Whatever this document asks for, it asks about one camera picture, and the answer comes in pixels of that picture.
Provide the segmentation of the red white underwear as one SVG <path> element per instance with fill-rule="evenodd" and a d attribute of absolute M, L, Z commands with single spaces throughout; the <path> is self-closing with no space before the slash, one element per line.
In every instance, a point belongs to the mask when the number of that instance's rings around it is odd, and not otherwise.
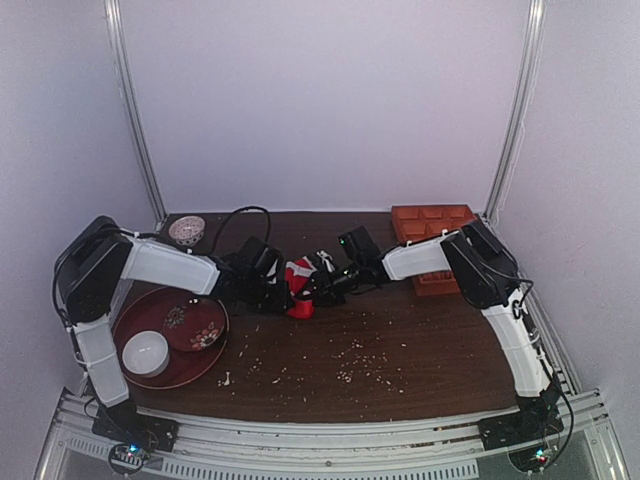
<path fill-rule="evenodd" d="M 316 266 L 308 256 L 286 262 L 284 278 L 292 299 L 292 306 L 286 311 L 288 316 L 298 320 L 313 316 L 315 306 L 311 298 L 310 281 L 316 271 Z"/>

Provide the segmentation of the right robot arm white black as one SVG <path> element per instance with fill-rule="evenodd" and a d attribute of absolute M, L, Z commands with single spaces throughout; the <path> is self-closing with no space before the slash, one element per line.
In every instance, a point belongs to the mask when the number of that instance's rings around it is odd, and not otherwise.
<path fill-rule="evenodd" d="M 526 305 L 533 283 L 520 277 L 515 258 L 482 221 L 386 251 L 378 248 L 365 227 L 341 235 L 339 243 L 349 265 L 337 267 L 324 251 L 312 254 L 314 270 L 298 299 L 338 304 L 362 286 L 376 289 L 449 272 L 464 300 L 494 331 L 511 369 L 520 409 L 548 411 L 556 405 L 561 390 Z"/>

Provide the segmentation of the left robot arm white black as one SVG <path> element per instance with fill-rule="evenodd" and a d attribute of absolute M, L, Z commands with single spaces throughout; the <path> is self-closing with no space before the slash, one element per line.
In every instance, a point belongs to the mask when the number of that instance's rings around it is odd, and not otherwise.
<path fill-rule="evenodd" d="M 130 398 L 111 332 L 113 301 L 128 281 L 242 302 L 268 313 L 294 305 L 282 255 L 255 237 L 222 257 L 198 255 L 97 217 L 56 260 L 52 299 L 78 364 L 107 408 Z"/>

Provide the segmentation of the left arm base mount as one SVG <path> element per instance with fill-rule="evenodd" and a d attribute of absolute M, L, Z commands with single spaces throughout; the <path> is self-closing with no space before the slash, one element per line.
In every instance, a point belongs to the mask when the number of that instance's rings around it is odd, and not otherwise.
<path fill-rule="evenodd" d="M 177 421 L 140 414 L 134 404 L 100 406 L 92 425 L 95 435 L 133 445 L 153 453 L 172 452 L 179 424 Z"/>

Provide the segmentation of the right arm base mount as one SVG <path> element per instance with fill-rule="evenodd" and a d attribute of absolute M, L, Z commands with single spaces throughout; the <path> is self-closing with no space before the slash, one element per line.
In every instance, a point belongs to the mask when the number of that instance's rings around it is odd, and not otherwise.
<path fill-rule="evenodd" d="M 477 423 L 485 451 L 542 441 L 561 433 L 564 424 L 556 407 L 527 407 L 515 413 L 484 418 Z"/>

